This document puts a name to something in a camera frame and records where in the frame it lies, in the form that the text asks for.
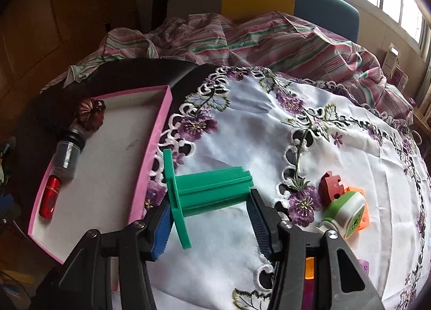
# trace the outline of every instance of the screw head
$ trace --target screw head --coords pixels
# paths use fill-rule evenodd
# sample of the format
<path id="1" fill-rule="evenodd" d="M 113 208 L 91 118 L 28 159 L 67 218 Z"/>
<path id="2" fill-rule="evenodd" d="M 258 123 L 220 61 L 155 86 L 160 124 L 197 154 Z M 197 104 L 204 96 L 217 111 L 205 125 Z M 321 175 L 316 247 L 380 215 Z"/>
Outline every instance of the screw head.
<path id="1" fill-rule="evenodd" d="M 280 226 L 286 230 L 289 230 L 294 226 L 294 224 L 292 224 L 289 220 L 283 220 L 280 222 Z"/>
<path id="2" fill-rule="evenodd" d="M 337 233 L 337 231 L 329 230 L 329 231 L 327 232 L 327 234 L 328 234 L 328 237 L 329 237 L 330 239 L 337 239 L 337 238 L 338 238 L 338 233 Z"/>
<path id="3" fill-rule="evenodd" d="M 136 220 L 133 223 L 133 226 L 135 226 L 136 228 L 144 228 L 145 227 L 145 222 L 143 222 L 142 220 Z"/>
<path id="4" fill-rule="evenodd" d="M 88 230 L 85 235 L 89 238 L 94 238 L 98 235 L 98 231 L 95 228 L 93 228 L 91 230 Z"/>

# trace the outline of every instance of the red bottle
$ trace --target red bottle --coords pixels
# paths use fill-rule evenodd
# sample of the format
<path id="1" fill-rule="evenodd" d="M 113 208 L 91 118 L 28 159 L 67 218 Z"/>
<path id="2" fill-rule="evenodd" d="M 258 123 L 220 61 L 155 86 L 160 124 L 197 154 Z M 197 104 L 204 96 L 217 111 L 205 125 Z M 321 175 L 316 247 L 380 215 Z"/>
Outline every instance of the red bottle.
<path id="1" fill-rule="evenodd" d="M 47 220 L 51 220 L 54 213 L 55 203 L 61 188 L 61 181 L 57 176 L 48 177 L 45 186 L 42 202 L 40 203 L 39 215 Z"/>

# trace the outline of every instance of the striped fabric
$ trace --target striped fabric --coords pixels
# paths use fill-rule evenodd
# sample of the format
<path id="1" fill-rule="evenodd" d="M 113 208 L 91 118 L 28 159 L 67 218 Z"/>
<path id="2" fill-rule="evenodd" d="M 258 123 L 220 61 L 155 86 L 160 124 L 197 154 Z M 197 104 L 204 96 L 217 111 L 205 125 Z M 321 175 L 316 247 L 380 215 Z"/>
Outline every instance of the striped fabric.
<path id="1" fill-rule="evenodd" d="M 148 34 L 118 28 L 99 49 L 45 88 L 88 77 L 101 64 L 123 58 L 175 58 L 196 64 L 265 66 L 298 79 L 343 84 L 359 104 L 412 123 L 412 108 L 386 84 L 377 58 L 365 48 L 285 13 L 272 12 L 235 25 L 219 14 L 168 18 Z"/>

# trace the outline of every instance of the brown flower-shaped object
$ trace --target brown flower-shaped object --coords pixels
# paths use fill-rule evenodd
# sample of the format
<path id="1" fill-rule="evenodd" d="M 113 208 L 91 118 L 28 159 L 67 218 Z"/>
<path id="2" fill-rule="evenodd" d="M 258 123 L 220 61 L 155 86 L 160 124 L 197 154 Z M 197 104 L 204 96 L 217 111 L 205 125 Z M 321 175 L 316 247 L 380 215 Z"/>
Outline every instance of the brown flower-shaped object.
<path id="1" fill-rule="evenodd" d="M 97 131 L 103 124 L 105 102 L 98 99 L 86 98 L 78 106 L 76 118 L 79 125 L 87 131 Z"/>

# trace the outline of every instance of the embroidered tablecloth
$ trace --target embroidered tablecloth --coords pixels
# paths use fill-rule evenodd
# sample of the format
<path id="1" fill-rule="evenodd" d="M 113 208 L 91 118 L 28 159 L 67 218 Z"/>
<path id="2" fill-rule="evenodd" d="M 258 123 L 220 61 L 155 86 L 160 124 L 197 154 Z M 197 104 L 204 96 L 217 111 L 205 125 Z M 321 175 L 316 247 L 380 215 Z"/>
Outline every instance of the embroidered tablecloth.
<path id="1" fill-rule="evenodd" d="M 385 307 L 404 309 L 430 269 L 430 179 L 410 134 L 376 114 L 334 82 L 220 67 L 169 118 L 146 208 L 165 194 L 162 151 L 170 147 L 177 174 L 250 170 L 267 205 L 314 231 L 324 213 L 316 187 L 331 170 L 344 186 L 364 189 L 371 224 L 347 243 L 369 261 Z M 158 308 L 266 309 L 274 266 L 259 251 L 245 203 L 185 221 L 193 248 L 183 250 L 173 228 L 165 253 L 147 263 Z"/>

